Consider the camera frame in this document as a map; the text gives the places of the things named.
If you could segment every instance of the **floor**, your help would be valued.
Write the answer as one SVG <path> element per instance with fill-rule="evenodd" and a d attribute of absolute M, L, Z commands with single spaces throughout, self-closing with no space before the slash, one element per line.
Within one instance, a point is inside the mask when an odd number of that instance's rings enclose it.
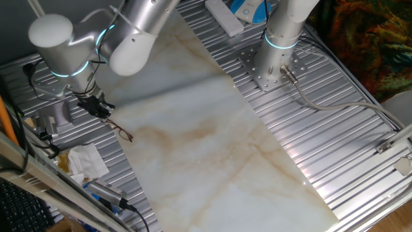
<path fill-rule="evenodd" d="M 368 232 L 412 232 L 412 200 L 373 226 Z"/>

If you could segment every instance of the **white tissue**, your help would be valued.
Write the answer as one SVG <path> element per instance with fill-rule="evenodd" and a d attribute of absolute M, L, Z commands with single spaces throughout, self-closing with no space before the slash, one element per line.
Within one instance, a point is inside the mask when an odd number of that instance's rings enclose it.
<path fill-rule="evenodd" d="M 73 175 L 84 174 L 84 178 L 100 178 L 109 173 L 108 168 L 92 143 L 77 146 L 69 152 L 69 167 Z"/>
<path fill-rule="evenodd" d="M 83 186 L 84 174 L 80 173 L 77 175 L 70 176 L 77 184 Z"/>

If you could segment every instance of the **orange object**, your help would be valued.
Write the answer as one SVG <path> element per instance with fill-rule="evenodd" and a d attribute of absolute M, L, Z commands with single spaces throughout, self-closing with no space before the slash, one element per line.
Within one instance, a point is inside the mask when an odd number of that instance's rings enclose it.
<path fill-rule="evenodd" d="M 3 102 L 3 99 L 1 97 L 0 97 L 0 119 L 3 122 L 3 126 L 5 127 L 7 137 L 10 140 L 12 140 L 14 143 L 19 145 L 19 142 L 17 141 L 17 137 L 15 136 L 15 133 L 14 133 L 12 122 L 10 121 L 10 118 L 8 116 L 5 103 Z"/>

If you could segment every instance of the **black keyboard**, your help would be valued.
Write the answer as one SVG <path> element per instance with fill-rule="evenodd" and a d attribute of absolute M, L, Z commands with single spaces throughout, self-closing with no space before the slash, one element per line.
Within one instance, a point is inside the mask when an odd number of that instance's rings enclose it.
<path fill-rule="evenodd" d="M 46 203 L 0 178 L 0 231 L 46 231 L 54 224 Z"/>

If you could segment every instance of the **gray cable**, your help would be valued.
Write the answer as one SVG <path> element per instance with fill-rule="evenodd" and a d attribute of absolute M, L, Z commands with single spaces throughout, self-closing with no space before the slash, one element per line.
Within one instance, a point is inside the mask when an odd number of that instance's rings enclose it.
<path fill-rule="evenodd" d="M 338 109 L 349 107 L 349 106 L 365 106 L 365 107 L 369 107 L 369 108 L 373 108 L 375 110 L 381 111 L 389 119 L 391 119 L 394 123 L 396 123 L 397 126 L 399 126 L 401 129 L 405 128 L 405 125 L 399 119 L 397 119 L 391 112 L 389 112 L 388 110 L 385 110 L 384 108 L 382 108 L 380 106 L 377 106 L 375 104 L 367 103 L 367 102 L 350 102 L 350 103 L 339 104 L 339 105 L 335 105 L 335 106 L 319 106 L 319 105 L 316 105 L 315 103 L 313 103 L 312 101 L 310 101 L 308 99 L 308 97 L 303 93 L 303 91 L 301 89 L 301 86 L 299 85 L 298 82 L 296 82 L 294 84 L 294 86 L 296 87 L 296 90 L 301 94 L 302 98 L 312 108 L 315 108 L 315 109 L 318 109 L 318 110 L 338 110 Z"/>

